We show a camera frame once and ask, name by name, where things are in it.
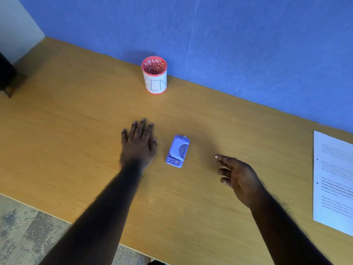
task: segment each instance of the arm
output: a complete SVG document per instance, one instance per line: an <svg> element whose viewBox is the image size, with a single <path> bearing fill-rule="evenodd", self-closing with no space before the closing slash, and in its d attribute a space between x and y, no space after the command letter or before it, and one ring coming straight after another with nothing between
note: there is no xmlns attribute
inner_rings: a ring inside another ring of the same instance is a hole
<svg viewBox="0 0 353 265"><path fill-rule="evenodd" d="M250 165L216 155L221 182L230 186L254 217L275 265L332 265L280 204L267 192Z"/></svg>
<svg viewBox="0 0 353 265"><path fill-rule="evenodd" d="M111 264L142 172L155 157L153 125L134 122L121 133L121 171L76 220L40 265Z"/></svg>

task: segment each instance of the patterned carpet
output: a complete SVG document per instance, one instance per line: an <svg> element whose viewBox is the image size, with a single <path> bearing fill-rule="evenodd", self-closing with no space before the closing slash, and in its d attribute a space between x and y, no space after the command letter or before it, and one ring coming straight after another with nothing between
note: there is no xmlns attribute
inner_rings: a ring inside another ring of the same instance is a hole
<svg viewBox="0 0 353 265"><path fill-rule="evenodd" d="M70 224L0 195L0 265L37 265ZM151 258L119 245L113 265L146 265Z"/></svg>

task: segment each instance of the red and white container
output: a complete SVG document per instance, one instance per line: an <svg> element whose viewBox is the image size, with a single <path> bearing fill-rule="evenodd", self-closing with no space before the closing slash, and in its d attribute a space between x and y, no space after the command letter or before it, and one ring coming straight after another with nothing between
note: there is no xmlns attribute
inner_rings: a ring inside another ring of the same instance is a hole
<svg viewBox="0 0 353 265"><path fill-rule="evenodd" d="M145 58L141 64L149 93L158 95L167 89L167 62L158 56Z"/></svg>

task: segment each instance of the purple hole punch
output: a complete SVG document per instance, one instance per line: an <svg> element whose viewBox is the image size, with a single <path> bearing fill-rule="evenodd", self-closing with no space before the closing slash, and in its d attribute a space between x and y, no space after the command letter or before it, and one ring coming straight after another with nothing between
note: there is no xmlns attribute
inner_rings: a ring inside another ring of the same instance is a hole
<svg viewBox="0 0 353 265"><path fill-rule="evenodd" d="M165 162L169 165L181 168L186 152L188 151L189 143L190 140L187 137L176 135Z"/></svg>

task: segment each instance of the white sheet of paper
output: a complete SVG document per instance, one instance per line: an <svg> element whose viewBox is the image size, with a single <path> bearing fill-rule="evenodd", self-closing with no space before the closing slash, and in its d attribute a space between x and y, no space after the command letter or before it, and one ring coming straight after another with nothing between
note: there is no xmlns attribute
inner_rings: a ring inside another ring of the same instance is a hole
<svg viewBox="0 0 353 265"><path fill-rule="evenodd" d="M353 145L314 131L313 219L353 236Z"/></svg>

